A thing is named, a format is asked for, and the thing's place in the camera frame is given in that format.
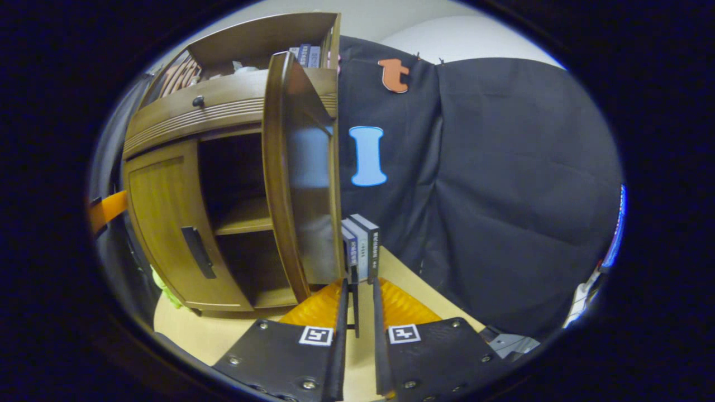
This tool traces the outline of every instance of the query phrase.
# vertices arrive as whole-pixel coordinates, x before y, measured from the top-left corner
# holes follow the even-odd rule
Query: table surface
[[[484,329],[482,323],[444,298],[384,247],[380,247],[379,272],[382,278],[410,293],[441,318],[462,317],[477,332]],[[358,294],[360,333],[363,336],[356,339],[355,331],[347,332],[343,395],[348,402],[370,402],[383,399],[375,388],[375,309],[372,286],[362,282]],[[205,311],[199,317],[186,308],[176,309],[168,298],[162,296],[154,313],[154,330],[173,340],[203,363],[213,366],[258,318],[278,321],[290,309],[270,308],[249,313]],[[352,323],[352,301],[349,304],[348,323]]]

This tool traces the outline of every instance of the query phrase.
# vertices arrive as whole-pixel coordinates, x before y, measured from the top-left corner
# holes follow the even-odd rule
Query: door handle
[[[189,250],[191,250],[191,254],[194,255],[194,260],[199,265],[201,273],[204,274],[206,279],[216,279],[216,274],[212,269],[214,264],[209,259],[208,253],[206,253],[199,231],[193,226],[184,226],[181,231],[184,234],[184,240],[186,240]]]

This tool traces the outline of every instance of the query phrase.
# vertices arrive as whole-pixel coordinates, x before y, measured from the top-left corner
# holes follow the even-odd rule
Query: green object
[[[157,286],[159,286],[159,289],[161,289],[161,290],[162,290],[162,293],[163,293],[164,295],[166,295],[167,298],[169,298],[169,301],[172,302],[172,304],[174,305],[174,307],[176,307],[176,308],[181,308],[181,307],[188,308],[188,307],[184,306],[183,304],[181,304],[181,302],[179,301],[179,299],[177,299],[177,297],[174,296],[174,293],[172,293],[172,291],[169,290],[169,288],[167,288],[166,284],[165,284],[164,281],[159,277],[159,274],[157,274],[157,271],[154,269],[154,267],[152,267],[152,278],[154,278],[154,283],[156,283]]]

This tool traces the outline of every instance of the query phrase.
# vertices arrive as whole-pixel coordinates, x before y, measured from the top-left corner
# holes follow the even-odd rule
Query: drawer knob
[[[199,95],[198,97],[195,97],[194,101],[191,102],[191,104],[194,106],[204,106],[204,95]]]

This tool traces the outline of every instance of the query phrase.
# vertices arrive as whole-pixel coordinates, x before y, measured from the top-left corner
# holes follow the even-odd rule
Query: cabinet door
[[[129,216],[150,263],[187,307],[252,310],[213,237],[197,145],[191,139],[127,161]]]
[[[299,302],[310,294],[309,283],[343,276],[333,130],[295,56],[273,55],[263,114],[266,194],[283,267]]]

